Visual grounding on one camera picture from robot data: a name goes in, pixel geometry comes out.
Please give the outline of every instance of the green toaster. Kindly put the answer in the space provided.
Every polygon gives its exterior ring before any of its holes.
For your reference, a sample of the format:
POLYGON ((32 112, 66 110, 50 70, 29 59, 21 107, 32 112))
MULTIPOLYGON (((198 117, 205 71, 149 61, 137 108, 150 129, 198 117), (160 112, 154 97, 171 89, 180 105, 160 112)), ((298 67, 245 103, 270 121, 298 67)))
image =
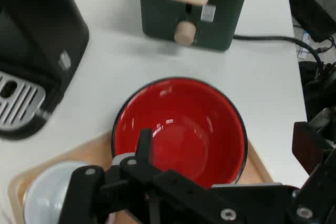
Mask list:
POLYGON ((230 47, 244 0, 141 0, 143 32, 181 45, 230 47))

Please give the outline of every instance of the red bowl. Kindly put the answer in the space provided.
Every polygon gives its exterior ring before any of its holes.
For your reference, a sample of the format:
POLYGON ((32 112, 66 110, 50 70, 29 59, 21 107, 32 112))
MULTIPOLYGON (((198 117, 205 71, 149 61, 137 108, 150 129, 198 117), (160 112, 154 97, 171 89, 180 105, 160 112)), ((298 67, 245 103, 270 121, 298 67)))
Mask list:
POLYGON ((121 108, 112 132, 112 156, 135 152, 140 130, 152 129, 150 162, 195 183, 236 182, 247 157, 247 136, 233 104, 210 85, 169 78, 146 85, 121 108))

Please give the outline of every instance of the black coffee machine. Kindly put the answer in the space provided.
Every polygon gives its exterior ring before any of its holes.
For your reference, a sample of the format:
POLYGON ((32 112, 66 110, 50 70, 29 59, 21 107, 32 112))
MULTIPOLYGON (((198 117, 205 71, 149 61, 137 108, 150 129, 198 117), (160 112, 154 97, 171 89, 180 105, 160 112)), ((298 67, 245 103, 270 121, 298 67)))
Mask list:
POLYGON ((74 0, 0 0, 0 136, 27 137, 45 124, 88 40, 74 0))

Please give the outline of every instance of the black bowl rim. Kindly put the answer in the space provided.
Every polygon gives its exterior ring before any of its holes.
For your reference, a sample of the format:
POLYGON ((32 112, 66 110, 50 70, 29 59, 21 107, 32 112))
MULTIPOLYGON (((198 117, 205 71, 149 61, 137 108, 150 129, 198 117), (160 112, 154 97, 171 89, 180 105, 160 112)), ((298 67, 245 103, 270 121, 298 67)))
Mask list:
POLYGON ((247 159, 247 152, 248 152, 248 138, 247 138, 247 133, 246 133, 246 129, 245 129, 245 125, 244 125, 244 122, 243 122, 243 119, 242 117, 240 116, 237 108, 234 106, 234 104, 232 103, 232 101, 226 96, 224 95, 221 91, 219 91, 217 88, 215 88, 214 86, 210 85, 209 83, 205 82, 205 81, 202 81, 202 80, 198 80, 198 79, 195 79, 195 78, 190 78, 190 77, 166 77, 166 78, 161 78, 161 79, 158 79, 158 80, 155 80, 155 81, 152 81, 152 82, 149 82, 147 84, 145 84, 144 86, 142 86, 141 88, 139 88, 138 90, 136 90, 136 92, 134 92, 126 101, 125 103, 123 104, 123 106, 121 107, 121 109, 119 110, 118 112, 118 115, 117 117, 115 118, 115 121, 114 121, 114 124, 113 124, 113 129, 112 129, 112 135, 111 135, 111 153, 112 153, 112 158, 115 156, 115 150, 114 150, 114 134, 116 132, 116 127, 117 127, 117 123, 118 123, 118 120, 119 120, 119 117, 121 115, 121 113, 123 112, 124 108, 127 106, 127 104, 131 101, 131 99, 136 95, 138 94, 141 90, 143 90, 144 88, 148 87, 148 86, 151 86, 153 84, 156 84, 158 82, 162 82, 162 81, 167 81, 167 80, 171 80, 171 79, 186 79, 186 80, 193 80, 193 81, 198 81, 198 82, 201 82, 207 86, 209 86, 210 88, 216 90, 218 93, 220 93, 222 96, 224 96, 228 102, 230 103, 230 105, 233 107, 234 111, 236 112, 238 118, 239 118, 239 121, 240 121, 240 124, 241 124, 241 128, 243 129, 243 135, 244 135, 244 157, 243 157, 243 163, 241 164, 241 168, 235 178, 234 181, 232 181, 232 184, 236 184, 241 176, 241 174, 243 173, 243 170, 245 168, 245 165, 246 165, 246 159, 247 159))

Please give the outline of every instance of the bowl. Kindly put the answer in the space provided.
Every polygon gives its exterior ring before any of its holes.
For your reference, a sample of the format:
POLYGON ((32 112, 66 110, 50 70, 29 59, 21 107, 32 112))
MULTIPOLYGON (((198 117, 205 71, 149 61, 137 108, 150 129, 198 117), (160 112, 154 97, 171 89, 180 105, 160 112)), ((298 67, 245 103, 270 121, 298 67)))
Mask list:
POLYGON ((87 163, 68 161, 44 170, 24 196, 25 224, 57 224, 72 172, 87 163))
POLYGON ((229 99, 205 82, 167 78, 145 85, 119 111, 112 156, 135 152, 141 129, 152 129, 151 164, 195 183, 234 183, 247 157, 244 123, 229 99))

